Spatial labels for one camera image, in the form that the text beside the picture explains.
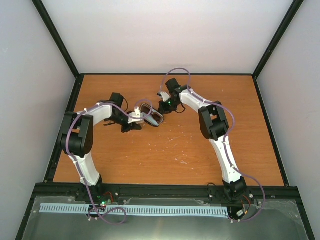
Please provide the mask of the light blue cleaning cloth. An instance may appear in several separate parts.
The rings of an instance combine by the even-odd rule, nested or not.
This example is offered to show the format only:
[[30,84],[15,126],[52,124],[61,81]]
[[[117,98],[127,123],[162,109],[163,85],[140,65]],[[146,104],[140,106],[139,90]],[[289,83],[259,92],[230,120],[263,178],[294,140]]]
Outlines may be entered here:
[[151,116],[147,116],[144,121],[153,127],[158,127],[160,124]]

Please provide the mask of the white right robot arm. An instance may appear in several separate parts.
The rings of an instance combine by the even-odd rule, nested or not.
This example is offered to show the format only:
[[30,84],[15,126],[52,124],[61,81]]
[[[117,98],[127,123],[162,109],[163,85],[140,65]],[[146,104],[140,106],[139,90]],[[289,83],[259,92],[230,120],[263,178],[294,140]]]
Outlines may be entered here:
[[175,78],[169,79],[165,85],[167,91],[157,93],[161,98],[158,111],[169,114],[181,105],[198,113],[200,131],[212,145],[221,167],[224,195],[229,201],[235,201],[246,191],[247,184],[231,150],[227,109],[219,101],[203,98],[188,85],[180,85]]

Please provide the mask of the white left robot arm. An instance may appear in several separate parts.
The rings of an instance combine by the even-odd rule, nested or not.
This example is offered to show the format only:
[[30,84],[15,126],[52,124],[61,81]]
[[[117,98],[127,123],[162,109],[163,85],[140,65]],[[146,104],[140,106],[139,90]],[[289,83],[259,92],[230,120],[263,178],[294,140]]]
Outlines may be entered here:
[[86,195],[95,202],[101,200],[104,195],[102,177],[92,157],[95,125],[111,121],[120,125],[121,132],[126,133],[141,130],[140,122],[151,114],[150,111],[145,116],[142,114],[139,104],[145,99],[136,102],[133,111],[122,109],[124,100],[123,95],[113,92],[109,100],[100,100],[82,111],[68,111],[59,130],[57,143],[72,160],[80,183],[86,188]]

